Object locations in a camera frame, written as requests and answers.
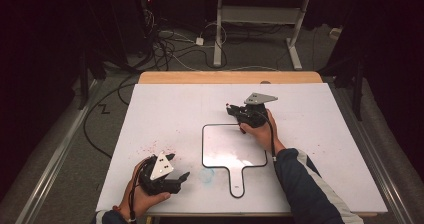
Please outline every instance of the hand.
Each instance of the hand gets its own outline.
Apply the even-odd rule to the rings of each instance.
[[[281,141],[278,139],[277,134],[277,124],[275,123],[274,117],[272,117],[272,113],[270,110],[266,110],[268,113],[268,119],[271,122],[272,129],[274,132],[274,148],[275,148],[275,154],[286,147],[281,143]],[[243,129],[245,132],[252,135],[256,141],[268,152],[271,152],[271,128],[269,127],[268,122],[265,122],[263,126],[252,128],[247,123],[240,123],[240,128]]]
[[[137,166],[135,166],[132,178],[127,184],[127,188],[125,189],[125,193],[122,198],[121,204],[118,207],[118,211],[121,213],[121,215],[124,217],[126,221],[130,219],[130,207],[128,203],[128,198],[132,189],[134,178],[137,174],[136,172],[143,161],[141,161],[140,163],[137,164]],[[135,192],[134,193],[134,212],[137,218],[140,218],[141,216],[143,216],[150,207],[160,202],[163,202],[171,197],[171,193],[168,193],[168,192],[163,192],[157,195],[149,196],[147,195],[147,193],[143,191],[143,189],[140,186],[137,186],[134,192]]]

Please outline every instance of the person's left hand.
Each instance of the person's left hand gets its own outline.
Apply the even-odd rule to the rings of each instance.
[[[131,188],[132,188],[132,185],[133,185],[134,178],[136,176],[136,172],[137,172],[138,168],[140,167],[141,163],[143,163],[143,161],[141,161],[140,163],[138,163],[135,166],[132,178],[128,182],[127,188],[125,189],[125,193],[124,193],[124,196],[122,198],[121,204],[117,208],[118,211],[121,213],[121,215],[124,217],[124,219],[126,221],[128,221],[130,219],[130,207],[129,207],[129,203],[128,203],[129,195],[130,195],[130,192],[131,192]],[[163,192],[163,193],[159,193],[157,195],[149,196],[149,195],[147,195],[147,193],[145,193],[143,191],[143,189],[140,186],[137,186],[135,188],[135,191],[134,191],[134,212],[135,212],[135,216],[137,218],[140,218],[141,216],[144,215],[144,213],[146,213],[146,211],[150,207],[152,207],[152,206],[154,206],[154,205],[156,205],[160,202],[163,202],[163,201],[169,199],[170,197],[171,197],[171,193],[168,193],[168,192]]]

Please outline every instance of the blue jacket sleeve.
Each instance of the blue jacket sleeve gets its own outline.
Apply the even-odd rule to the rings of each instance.
[[[275,171],[296,224],[363,223],[324,182],[312,161],[301,150],[290,148],[280,151]]]
[[[127,224],[125,219],[117,211],[99,211],[90,224]]]

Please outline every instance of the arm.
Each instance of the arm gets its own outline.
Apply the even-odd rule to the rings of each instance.
[[[287,149],[283,145],[269,110],[268,117],[274,130],[272,138],[277,153],[275,171],[296,223],[363,223],[324,182],[304,152],[294,148]],[[267,123],[258,128],[241,123],[240,128],[253,135],[266,151],[271,152],[271,132]]]
[[[134,168],[134,172],[131,180],[128,182],[127,187],[125,188],[124,196],[122,197],[121,204],[119,206],[114,206],[113,210],[110,211],[99,211],[96,213],[96,216],[91,221],[92,224],[103,223],[127,223],[130,220],[130,207],[128,203],[129,195],[132,189],[132,184],[136,176],[138,167],[143,161],[137,164]],[[140,186],[135,188],[134,193],[134,211],[137,218],[143,216],[147,210],[171,197],[170,193],[164,192],[157,195],[149,196],[143,191]]]

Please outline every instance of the table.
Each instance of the table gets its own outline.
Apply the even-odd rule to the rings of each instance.
[[[254,6],[224,6],[222,0],[218,0],[216,18],[216,39],[214,51],[214,66],[221,66],[222,22],[248,22],[269,24],[294,24],[291,38],[286,39],[287,48],[296,71],[302,70],[299,55],[296,51],[296,41],[302,27],[303,18],[309,0],[303,0],[300,8],[276,8],[276,7],[254,7]]]
[[[225,169],[213,169],[212,182],[202,178],[202,127],[234,124],[234,118],[226,114],[225,101],[242,104],[246,92],[259,90],[270,95],[278,93],[281,98],[267,103],[267,107],[286,131],[282,141],[311,153],[323,178],[354,212],[369,216],[387,211],[328,85],[321,82],[317,73],[146,72],[139,83],[133,91],[97,210],[122,198],[118,190],[123,189],[126,180],[121,177],[131,175],[130,167],[140,158],[165,151],[176,154],[171,161],[176,173],[171,178],[186,171],[191,174],[178,195],[152,207],[149,215],[290,215],[271,161],[243,171],[246,192],[242,198],[230,195]],[[248,205],[252,201],[258,205]]]

